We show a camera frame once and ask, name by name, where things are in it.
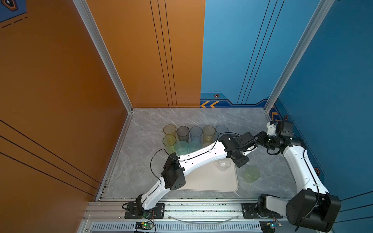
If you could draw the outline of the clear cup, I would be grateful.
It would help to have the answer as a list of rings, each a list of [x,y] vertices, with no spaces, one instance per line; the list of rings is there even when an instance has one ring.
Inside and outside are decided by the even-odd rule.
[[[225,159],[221,159],[218,161],[218,169],[221,171],[221,172],[225,172],[227,171],[231,166],[231,159],[230,158],[225,158]]]

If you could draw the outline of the light blue cup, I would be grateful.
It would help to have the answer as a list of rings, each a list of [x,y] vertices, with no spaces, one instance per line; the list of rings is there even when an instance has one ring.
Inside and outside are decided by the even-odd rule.
[[[201,142],[202,141],[202,135],[203,135],[203,129],[198,127],[198,126],[194,126],[190,129],[189,134],[190,134],[191,142],[193,142],[193,141]]]
[[[217,125],[215,127],[215,130],[216,130],[215,136],[217,138],[219,138],[220,136],[223,136],[223,135],[225,135],[225,134],[227,134],[229,132],[228,127],[225,126],[225,125],[222,125],[222,124]]]

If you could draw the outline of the yellow tinted cup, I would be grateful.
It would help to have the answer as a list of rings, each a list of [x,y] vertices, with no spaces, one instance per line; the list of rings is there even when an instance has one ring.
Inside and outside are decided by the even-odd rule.
[[[215,133],[215,127],[206,125],[203,128],[203,143],[212,143],[214,141]]]

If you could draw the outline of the light green cup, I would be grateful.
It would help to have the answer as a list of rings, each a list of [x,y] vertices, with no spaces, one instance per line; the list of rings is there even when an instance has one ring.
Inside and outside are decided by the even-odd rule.
[[[243,180],[246,183],[253,183],[260,178],[260,171],[257,167],[248,166],[245,170]]]

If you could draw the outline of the teal textured cup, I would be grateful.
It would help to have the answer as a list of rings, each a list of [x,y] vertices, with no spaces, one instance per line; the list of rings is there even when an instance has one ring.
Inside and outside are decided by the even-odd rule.
[[[190,152],[196,152],[198,150],[200,150],[202,148],[202,145],[200,143],[200,141],[191,141],[188,145],[188,149]]]
[[[175,150],[176,150],[177,156],[189,154],[188,143],[183,140],[178,141],[175,144]]]

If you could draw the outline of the green tinted cup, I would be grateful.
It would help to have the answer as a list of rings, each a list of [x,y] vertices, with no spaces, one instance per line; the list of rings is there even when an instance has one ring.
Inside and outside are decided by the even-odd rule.
[[[176,137],[174,135],[164,136],[162,142],[163,142],[165,150],[168,154],[176,153],[175,145],[176,145],[177,141],[176,141]]]

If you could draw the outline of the teal textured cup front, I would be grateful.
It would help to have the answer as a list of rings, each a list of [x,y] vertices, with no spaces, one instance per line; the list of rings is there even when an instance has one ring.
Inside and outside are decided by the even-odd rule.
[[[191,141],[188,145],[188,149],[190,152],[196,152],[198,150],[200,150],[202,148],[202,145],[200,143],[200,141]]]

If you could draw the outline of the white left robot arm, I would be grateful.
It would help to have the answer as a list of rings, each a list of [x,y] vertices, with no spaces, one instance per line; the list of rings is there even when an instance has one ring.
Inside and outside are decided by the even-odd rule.
[[[224,133],[211,145],[186,155],[172,153],[163,166],[156,184],[136,199],[138,215],[151,210],[171,190],[186,184],[185,177],[211,162],[230,158],[240,168],[249,162],[248,154],[256,150],[258,141],[250,132],[243,135]]]

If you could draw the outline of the cream rectangular tray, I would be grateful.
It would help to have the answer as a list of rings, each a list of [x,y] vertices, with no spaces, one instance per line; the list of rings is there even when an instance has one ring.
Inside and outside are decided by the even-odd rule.
[[[186,184],[181,190],[236,192],[239,183],[236,168],[231,165],[226,170],[219,170],[217,161],[204,165],[185,177]]]

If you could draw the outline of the grey smoked cup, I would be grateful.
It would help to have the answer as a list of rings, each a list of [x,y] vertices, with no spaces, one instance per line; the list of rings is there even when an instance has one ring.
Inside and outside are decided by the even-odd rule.
[[[176,133],[177,133],[177,137],[178,137],[179,141],[184,141],[184,142],[189,143],[190,130],[187,126],[178,127],[177,130],[176,130]]]

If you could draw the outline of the yellow-brown tinted cup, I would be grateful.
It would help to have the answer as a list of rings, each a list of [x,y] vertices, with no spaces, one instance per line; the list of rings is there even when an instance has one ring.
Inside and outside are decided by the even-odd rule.
[[[174,137],[177,137],[177,127],[173,124],[168,124],[166,125],[164,128],[163,128],[163,133],[168,136],[168,135],[172,135]]]

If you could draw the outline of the right circuit board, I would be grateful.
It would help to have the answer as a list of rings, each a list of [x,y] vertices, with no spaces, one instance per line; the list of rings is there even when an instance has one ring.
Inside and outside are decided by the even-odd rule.
[[[276,229],[279,227],[279,224],[272,221],[260,221],[260,228],[263,233],[275,233]]]

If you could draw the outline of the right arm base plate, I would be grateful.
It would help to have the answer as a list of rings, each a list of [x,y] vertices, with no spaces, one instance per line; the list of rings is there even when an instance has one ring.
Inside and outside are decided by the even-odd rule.
[[[241,204],[243,218],[283,218],[282,215],[272,212],[259,210],[256,203],[242,203]]]

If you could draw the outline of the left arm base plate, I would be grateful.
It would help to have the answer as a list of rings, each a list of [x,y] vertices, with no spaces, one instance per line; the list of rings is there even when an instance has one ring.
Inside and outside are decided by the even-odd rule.
[[[125,203],[122,205],[125,219],[163,219],[165,213],[165,204],[157,203],[151,210],[144,210],[142,207],[137,207],[136,203]]]

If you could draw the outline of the aluminium corner post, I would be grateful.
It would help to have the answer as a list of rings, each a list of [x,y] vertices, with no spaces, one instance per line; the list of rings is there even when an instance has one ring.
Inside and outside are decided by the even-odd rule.
[[[95,45],[99,56],[106,67],[106,70],[127,110],[128,113],[133,112],[133,106],[129,100],[127,92],[123,86],[122,80],[118,74],[115,64],[110,56],[104,39],[100,33],[97,23],[93,17],[93,14],[88,6],[87,1],[84,0],[73,0],[73,3],[78,10],[78,13]]]
[[[328,14],[330,8],[334,4],[334,0],[322,0],[317,5],[315,12],[313,13],[310,21],[308,22],[300,40],[298,41],[289,61],[287,62],[282,74],[280,75],[265,107],[264,111],[266,114],[270,112],[274,106],[276,100],[280,96],[282,90],[286,86],[288,80],[293,74],[295,68],[297,67],[299,61],[303,57],[305,51],[316,35],[319,27],[321,26],[323,20]]]

